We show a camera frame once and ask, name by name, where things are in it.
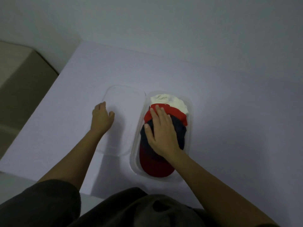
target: white cloth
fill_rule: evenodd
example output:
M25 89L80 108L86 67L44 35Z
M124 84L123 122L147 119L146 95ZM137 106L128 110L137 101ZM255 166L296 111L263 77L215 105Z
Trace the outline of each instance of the white cloth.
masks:
M187 106L184 104L183 100L172 96L169 94L159 94L151 97L151 105L155 103L168 104L171 107L179 109L182 113L188 115Z

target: red fabric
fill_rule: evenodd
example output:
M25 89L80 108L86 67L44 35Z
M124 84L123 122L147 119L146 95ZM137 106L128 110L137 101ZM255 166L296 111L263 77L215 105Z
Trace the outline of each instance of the red fabric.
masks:
M176 118L178 118L184 126L187 126L187 119L186 119L186 114L184 114L183 112L181 112L179 109L175 108L175 107L171 107L168 104L163 104L163 103L155 103L152 104L150 107L157 113L156 111L156 105L159 105L159 107L163 107L166 114L169 115L173 115ZM148 112L145 114L144 116L144 122L147 123L149 120L152 119L152 115L150 110L148 110Z
M163 178L171 175L175 170L168 162L160 162L150 158L140 144L139 158L142 169L153 177Z

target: red and navy baseball cap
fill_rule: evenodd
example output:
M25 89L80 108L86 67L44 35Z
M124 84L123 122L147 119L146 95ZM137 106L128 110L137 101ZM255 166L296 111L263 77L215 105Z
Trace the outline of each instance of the red and navy baseball cap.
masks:
M175 131L177 133L177 140L180 149L184 149L185 143L185 133L186 127L183 123L176 118L175 116L171 115L172 123L174 125ZM154 126L152 119L147 122L150 126L153 134L154 134ZM168 161L165 160L162 156L158 155L148 144L147 137L145 134L144 126L140 131L141 140L140 140L140 147L139 147L139 159L142 169L153 177L167 177L173 173L175 170Z

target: clear plastic container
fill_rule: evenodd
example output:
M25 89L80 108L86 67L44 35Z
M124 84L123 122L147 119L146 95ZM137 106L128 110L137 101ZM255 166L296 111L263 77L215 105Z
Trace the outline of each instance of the clear plastic container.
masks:
M189 147L190 147L190 141L191 141L191 139L190 139L191 138L191 126L192 126L192 119L193 119L193 106L192 106L190 99L188 99L185 96L181 96L181 95L166 92L166 91L153 91L153 92L150 92L146 96L144 107L143 107L143 110L140 115L140 120L139 120L137 130L135 133L134 144L131 149L130 166L134 173L144 176L144 177L148 177L148 178L152 178L152 179L164 181L164 182L180 182L183 179L181 178L181 176L178 174L178 172L176 170L167 177L157 178L157 177L153 177L153 176L150 176L147 173L145 173L145 171L142 169L141 164L140 164L140 160L139 160L139 145L140 145L140 140L141 140L140 130L144 124L144 116L145 116L146 112L149 110L149 106L151 104L150 97L158 95L158 94L169 94L169 95L176 96L179 99L183 100L184 104L187 106L189 113L187 116L187 126L186 126L187 130L186 130L186 134L185 134L184 152L186 154L189 153Z
M102 101L106 102L108 112L115 112L115 120L96 151L111 156L122 156L131 151L145 100L145 92L133 87L113 85L108 88Z

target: forearm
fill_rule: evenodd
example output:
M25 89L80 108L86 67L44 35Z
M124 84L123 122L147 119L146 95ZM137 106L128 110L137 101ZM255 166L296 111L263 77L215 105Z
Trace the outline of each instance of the forearm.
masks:
M59 179L80 190L97 144L103 134L89 131L81 141L38 182Z
M183 151L178 151L167 160L186 181L204 209L221 226L257 226L275 223Z

